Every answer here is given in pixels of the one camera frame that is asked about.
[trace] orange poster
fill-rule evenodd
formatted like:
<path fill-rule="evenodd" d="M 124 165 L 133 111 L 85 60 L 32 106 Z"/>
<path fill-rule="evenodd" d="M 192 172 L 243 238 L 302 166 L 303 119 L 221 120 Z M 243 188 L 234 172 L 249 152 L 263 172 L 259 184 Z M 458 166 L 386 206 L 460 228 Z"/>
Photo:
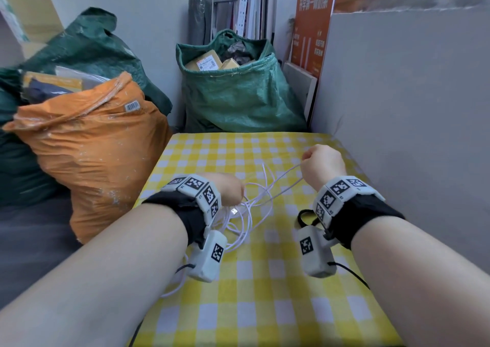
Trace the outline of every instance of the orange poster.
<path fill-rule="evenodd" d="M 291 62 L 320 78 L 335 0 L 298 0 Z"/>

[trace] orange bag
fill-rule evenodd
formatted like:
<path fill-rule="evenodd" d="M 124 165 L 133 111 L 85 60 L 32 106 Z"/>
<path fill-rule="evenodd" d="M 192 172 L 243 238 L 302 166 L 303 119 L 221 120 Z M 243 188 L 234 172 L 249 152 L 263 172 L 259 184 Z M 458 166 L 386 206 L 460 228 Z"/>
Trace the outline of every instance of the orange bag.
<path fill-rule="evenodd" d="M 3 130 L 71 190 L 70 225 L 86 244 L 132 207 L 170 137 L 167 118 L 131 75 L 19 107 Z"/>

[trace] green bag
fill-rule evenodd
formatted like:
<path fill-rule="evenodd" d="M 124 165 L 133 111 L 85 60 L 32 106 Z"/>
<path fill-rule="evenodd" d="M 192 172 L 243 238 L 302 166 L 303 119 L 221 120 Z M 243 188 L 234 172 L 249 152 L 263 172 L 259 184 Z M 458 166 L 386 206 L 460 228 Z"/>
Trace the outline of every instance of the green bag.
<path fill-rule="evenodd" d="M 116 35 L 117 18 L 99 8 L 88 8 L 77 16 L 45 48 L 21 65 L 24 71 L 55 74 L 61 65 L 109 79 L 122 71 L 129 72 L 138 83 L 145 99 L 156 105 L 165 116 L 172 110 L 170 99 L 146 76 L 141 60 Z"/>
<path fill-rule="evenodd" d="M 19 77 L 15 68 L 0 68 L 0 206 L 35 204 L 64 189 L 41 170 L 28 145 L 1 129 L 20 105 Z"/>
<path fill-rule="evenodd" d="M 185 68 L 209 50 L 221 56 L 237 41 L 243 41 L 256 62 L 218 71 Z M 268 40 L 248 40 L 223 30 L 205 46 L 177 44 L 176 59 L 183 75 L 186 132 L 307 131 L 303 108 Z"/>

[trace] gingham tablecloth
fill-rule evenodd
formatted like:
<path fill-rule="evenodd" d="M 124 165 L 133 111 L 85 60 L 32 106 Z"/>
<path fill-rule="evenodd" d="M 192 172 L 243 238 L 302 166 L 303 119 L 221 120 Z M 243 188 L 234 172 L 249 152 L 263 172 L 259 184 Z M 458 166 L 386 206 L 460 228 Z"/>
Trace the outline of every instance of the gingham tablecloth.
<path fill-rule="evenodd" d="M 325 134 L 175 134 L 135 206 L 181 173 L 220 171 L 264 184 L 262 163 L 279 176 L 299 164 L 304 150 L 316 143 L 342 152 L 347 173 L 367 180 L 341 144 Z M 299 168 L 290 172 L 274 186 L 273 195 L 300 176 Z M 251 197 L 258 194 L 258 189 L 247 191 Z M 296 219 L 301 209 L 311 208 L 314 198 L 304 181 L 276 198 L 273 214 L 248 241 L 223 255 L 218 279 L 207 284 L 187 278 L 178 293 L 158 300 L 134 345 L 402 344 L 371 292 L 347 271 L 338 268 L 326 279 L 303 274 Z M 254 222 L 268 209 L 254 208 Z M 332 251 L 337 262 L 360 273 L 350 251 L 340 245 Z"/>

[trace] table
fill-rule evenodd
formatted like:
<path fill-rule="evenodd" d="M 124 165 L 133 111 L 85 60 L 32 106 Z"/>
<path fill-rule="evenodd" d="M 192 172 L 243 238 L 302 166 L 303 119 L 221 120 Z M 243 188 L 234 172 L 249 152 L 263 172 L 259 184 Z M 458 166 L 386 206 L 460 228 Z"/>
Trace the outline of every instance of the table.
<path fill-rule="evenodd" d="M 228 172 L 264 184 L 262 163 L 280 175 L 316 143 L 339 150 L 348 174 L 367 180 L 342 145 L 325 134 L 175 134 L 135 206 L 181 173 Z M 299 168 L 290 172 L 274 186 L 273 195 L 299 177 Z M 247 191 L 252 197 L 258 194 L 257 189 Z M 303 274 L 296 219 L 314 198 L 304 181 L 276 198 L 273 214 L 245 244 L 223 255 L 218 280 L 207 284 L 187 278 L 179 292 L 158 300 L 134 345 L 401 345 L 371 292 L 346 270 L 338 268 L 326 279 Z M 267 210 L 252 210 L 254 222 Z M 336 245 L 332 251 L 337 262 L 360 273 L 349 250 Z"/>

